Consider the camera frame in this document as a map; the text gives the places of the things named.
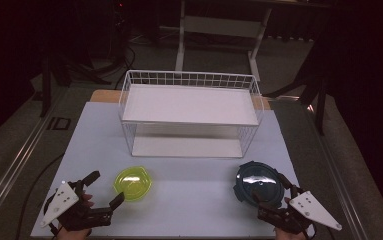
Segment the aluminium floor rail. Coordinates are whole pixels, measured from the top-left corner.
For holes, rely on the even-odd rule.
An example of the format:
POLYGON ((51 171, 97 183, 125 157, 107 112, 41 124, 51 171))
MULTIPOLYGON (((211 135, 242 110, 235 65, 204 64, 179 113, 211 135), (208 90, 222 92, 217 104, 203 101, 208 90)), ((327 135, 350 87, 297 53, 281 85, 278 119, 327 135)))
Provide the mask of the aluminium floor rail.
POLYGON ((325 134, 322 134, 324 131, 321 132, 318 129, 317 110, 312 105, 307 106, 305 110, 307 111, 309 119, 312 121, 312 128, 318 138, 322 153, 324 154, 326 170, 329 174, 329 179, 333 186, 337 202, 340 204, 341 210, 345 216, 348 230, 351 232, 353 240, 368 240, 361 218, 356 209, 355 202, 348 191, 348 188, 351 185, 354 185, 355 182, 352 181, 351 185, 346 184, 344 172, 337 164, 338 158, 333 154, 325 134))
POLYGON ((0 206, 33 152, 49 117, 60 102, 57 96, 41 117, 41 103, 27 101, 0 127, 0 206))

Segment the person's left hand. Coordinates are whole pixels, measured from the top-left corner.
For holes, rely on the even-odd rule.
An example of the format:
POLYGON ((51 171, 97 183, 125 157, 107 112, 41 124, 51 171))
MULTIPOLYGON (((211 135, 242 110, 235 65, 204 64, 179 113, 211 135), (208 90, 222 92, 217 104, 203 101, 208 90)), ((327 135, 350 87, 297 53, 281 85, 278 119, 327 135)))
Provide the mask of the person's left hand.
MULTIPOLYGON (((84 193, 82 195, 83 202, 82 204, 86 207, 92 207, 94 203, 91 201, 92 195, 84 193)), ((62 224, 58 224, 58 234, 56 235, 56 240, 86 240, 90 235, 91 229, 83 229, 79 231, 68 231, 62 224)))

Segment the white metal desk frame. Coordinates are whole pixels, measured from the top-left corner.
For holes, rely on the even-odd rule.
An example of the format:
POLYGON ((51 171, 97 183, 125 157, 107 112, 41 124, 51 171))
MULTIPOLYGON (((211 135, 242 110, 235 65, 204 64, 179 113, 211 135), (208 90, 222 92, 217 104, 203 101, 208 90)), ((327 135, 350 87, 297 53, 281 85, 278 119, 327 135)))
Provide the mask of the white metal desk frame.
POLYGON ((260 22, 242 21, 232 19, 219 19, 187 15, 185 12, 186 0, 181 0, 179 20, 179 45, 175 63, 175 70, 182 71, 185 56, 185 33, 203 33, 234 37, 252 38, 255 45, 247 53, 251 74, 260 80, 260 74, 256 57, 261 46, 268 20, 272 9, 267 8, 262 14, 260 22))

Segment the black square floor bracket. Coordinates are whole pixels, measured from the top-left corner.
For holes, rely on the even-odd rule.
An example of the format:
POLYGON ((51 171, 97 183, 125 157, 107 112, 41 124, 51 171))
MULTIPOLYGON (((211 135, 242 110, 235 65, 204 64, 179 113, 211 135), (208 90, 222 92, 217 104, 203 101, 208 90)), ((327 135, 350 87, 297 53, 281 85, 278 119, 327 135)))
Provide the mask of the black square floor bracket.
POLYGON ((52 117, 48 123, 47 130, 68 130, 71 125, 70 118, 52 117))

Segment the black stand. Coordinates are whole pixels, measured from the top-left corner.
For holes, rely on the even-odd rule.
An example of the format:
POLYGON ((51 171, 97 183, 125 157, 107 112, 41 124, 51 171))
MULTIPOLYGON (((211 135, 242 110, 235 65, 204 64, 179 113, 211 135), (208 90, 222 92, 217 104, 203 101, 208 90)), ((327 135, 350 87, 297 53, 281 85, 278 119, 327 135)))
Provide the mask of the black stand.
POLYGON ((325 112, 326 90, 329 80, 329 71, 304 64, 298 71, 294 81, 276 91, 266 93, 265 97, 278 98, 300 86, 305 86, 303 92, 298 97, 301 105, 309 106, 317 100, 315 111, 315 127, 320 135, 324 135, 323 120, 325 112))

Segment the white wire shelf rack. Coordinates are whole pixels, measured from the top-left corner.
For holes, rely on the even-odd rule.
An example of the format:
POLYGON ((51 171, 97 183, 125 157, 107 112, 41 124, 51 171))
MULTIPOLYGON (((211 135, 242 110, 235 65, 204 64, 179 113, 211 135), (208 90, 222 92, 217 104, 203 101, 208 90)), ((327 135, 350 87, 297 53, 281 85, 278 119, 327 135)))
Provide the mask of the white wire shelf rack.
POLYGON ((135 157, 243 157, 265 110, 252 75, 130 70, 119 118, 135 157))

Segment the wooden table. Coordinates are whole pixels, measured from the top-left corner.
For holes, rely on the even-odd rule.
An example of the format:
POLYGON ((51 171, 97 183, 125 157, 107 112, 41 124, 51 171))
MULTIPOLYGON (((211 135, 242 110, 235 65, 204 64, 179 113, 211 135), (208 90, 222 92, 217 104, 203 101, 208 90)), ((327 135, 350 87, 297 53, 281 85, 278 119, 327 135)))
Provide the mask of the wooden table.
MULTIPOLYGON (((120 99, 121 90, 95 90, 90 98, 91 102, 104 102, 104 103, 117 103, 120 99)), ((270 110, 271 106, 269 101, 262 96, 251 97, 253 106, 256 110, 270 110)))

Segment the dark blue plastic bowl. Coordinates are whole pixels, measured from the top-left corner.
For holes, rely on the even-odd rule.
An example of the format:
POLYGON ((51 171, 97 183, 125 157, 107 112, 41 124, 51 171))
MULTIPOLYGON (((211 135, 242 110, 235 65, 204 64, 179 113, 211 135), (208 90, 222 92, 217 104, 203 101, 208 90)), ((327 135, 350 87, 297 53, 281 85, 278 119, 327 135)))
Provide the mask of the dark blue plastic bowl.
POLYGON ((257 207, 252 193, 257 193, 262 200, 275 208, 282 206, 284 187, 276 169, 265 163, 250 161, 239 166, 233 187, 234 194, 240 202, 257 207))

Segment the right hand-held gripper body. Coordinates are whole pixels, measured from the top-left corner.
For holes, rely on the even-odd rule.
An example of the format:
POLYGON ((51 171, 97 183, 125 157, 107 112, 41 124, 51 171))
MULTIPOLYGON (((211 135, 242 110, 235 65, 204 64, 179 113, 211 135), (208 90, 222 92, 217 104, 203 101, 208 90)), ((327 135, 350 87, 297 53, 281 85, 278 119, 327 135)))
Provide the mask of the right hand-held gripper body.
POLYGON ((342 230, 342 225, 310 191, 287 200, 285 208, 274 208, 270 205, 258 207, 257 217, 292 234, 306 234, 309 226, 315 223, 337 231, 342 230))

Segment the green plastic bowl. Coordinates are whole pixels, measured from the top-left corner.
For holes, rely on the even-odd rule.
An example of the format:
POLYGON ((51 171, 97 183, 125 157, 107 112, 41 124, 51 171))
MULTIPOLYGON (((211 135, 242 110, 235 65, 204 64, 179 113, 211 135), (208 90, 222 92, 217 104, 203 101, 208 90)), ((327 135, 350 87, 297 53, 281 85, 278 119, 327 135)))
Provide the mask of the green plastic bowl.
POLYGON ((139 201, 150 191, 152 178, 145 167, 133 166, 118 173, 114 182, 114 190, 123 193, 126 201, 139 201))

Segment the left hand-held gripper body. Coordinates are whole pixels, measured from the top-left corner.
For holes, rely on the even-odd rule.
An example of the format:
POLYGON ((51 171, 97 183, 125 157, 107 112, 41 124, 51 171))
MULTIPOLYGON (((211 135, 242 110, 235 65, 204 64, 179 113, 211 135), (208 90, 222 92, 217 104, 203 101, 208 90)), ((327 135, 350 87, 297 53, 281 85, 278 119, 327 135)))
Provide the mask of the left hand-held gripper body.
POLYGON ((57 220, 68 231, 79 231, 94 227, 109 226, 113 210, 106 208, 91 208, 85 204, 82 189, 72 187, 63 182, 44 206, 44 216, 40 227, 49 226, 56 231, 53 224, 57 220))

